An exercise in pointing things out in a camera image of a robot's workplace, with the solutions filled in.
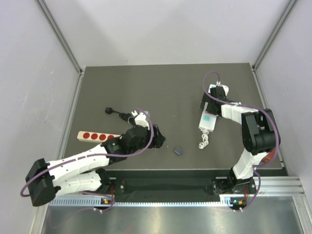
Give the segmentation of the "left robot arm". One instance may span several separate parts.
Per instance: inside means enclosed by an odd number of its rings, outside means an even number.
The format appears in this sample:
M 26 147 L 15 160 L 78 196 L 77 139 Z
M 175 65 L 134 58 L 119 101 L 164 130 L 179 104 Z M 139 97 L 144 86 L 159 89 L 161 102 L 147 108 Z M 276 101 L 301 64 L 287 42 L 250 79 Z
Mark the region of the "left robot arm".
M 94 148 L 56 161 L 36 160 L 25 182 L 34 207 L 43 206 L 58 196 L 77 192 L 109 191 L 111 182 L 105 167 L 136 156 L 148 148 L 161 148 L 166 138 L 158 126 L 136 125 L 117 137 L 108 137 Z

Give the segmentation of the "white power strip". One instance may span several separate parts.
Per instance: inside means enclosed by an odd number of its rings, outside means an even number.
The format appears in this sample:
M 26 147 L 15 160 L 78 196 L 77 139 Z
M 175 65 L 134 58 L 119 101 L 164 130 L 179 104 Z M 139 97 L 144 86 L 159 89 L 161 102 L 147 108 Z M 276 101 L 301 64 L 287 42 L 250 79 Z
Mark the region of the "white power strip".
M 208 144 L 208 135 L 214 131 L 217 116 L 202 111 L 198 128 L 202 132 L 202 141 L 199 143 L 199 149 L 204 149 Z

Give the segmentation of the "red cube plug adapter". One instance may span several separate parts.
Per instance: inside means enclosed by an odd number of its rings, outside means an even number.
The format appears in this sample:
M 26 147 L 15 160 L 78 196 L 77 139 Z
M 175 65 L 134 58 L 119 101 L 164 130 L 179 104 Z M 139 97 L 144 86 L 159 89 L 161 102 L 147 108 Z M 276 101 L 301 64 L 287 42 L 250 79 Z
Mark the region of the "red cube plug adapter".
M 268 163 L 274 156 L 275 150 L 269 152 L 263 159 L 262 162 L 263 163 Z

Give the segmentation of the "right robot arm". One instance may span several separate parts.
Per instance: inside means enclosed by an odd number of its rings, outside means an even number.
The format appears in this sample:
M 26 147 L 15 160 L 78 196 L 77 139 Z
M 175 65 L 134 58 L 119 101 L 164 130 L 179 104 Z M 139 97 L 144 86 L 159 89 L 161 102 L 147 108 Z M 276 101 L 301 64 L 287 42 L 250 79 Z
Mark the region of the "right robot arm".
M 281 139 L 271 109 L 257 109 L 227 99 L 228 88 L 210 85 L 203 95 L 201 110 L 211 117 L 230 119 L 241 125 L 244 150 L 227 178 L 215 180 L 216 194 L 241 193 L 251 188 L 256 167 L 280 145 Z

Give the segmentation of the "grey plug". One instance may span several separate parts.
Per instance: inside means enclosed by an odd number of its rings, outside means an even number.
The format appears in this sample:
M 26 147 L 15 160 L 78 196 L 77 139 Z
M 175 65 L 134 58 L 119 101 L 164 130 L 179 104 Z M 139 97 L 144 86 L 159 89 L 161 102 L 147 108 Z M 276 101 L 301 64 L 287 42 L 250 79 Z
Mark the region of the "grey plug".
M 182 155 L 183 154 L 183 149 L 182 148 L 179 148 L 179 147 L 176 147 L 174 148 L 174 153 L 178 156 Z

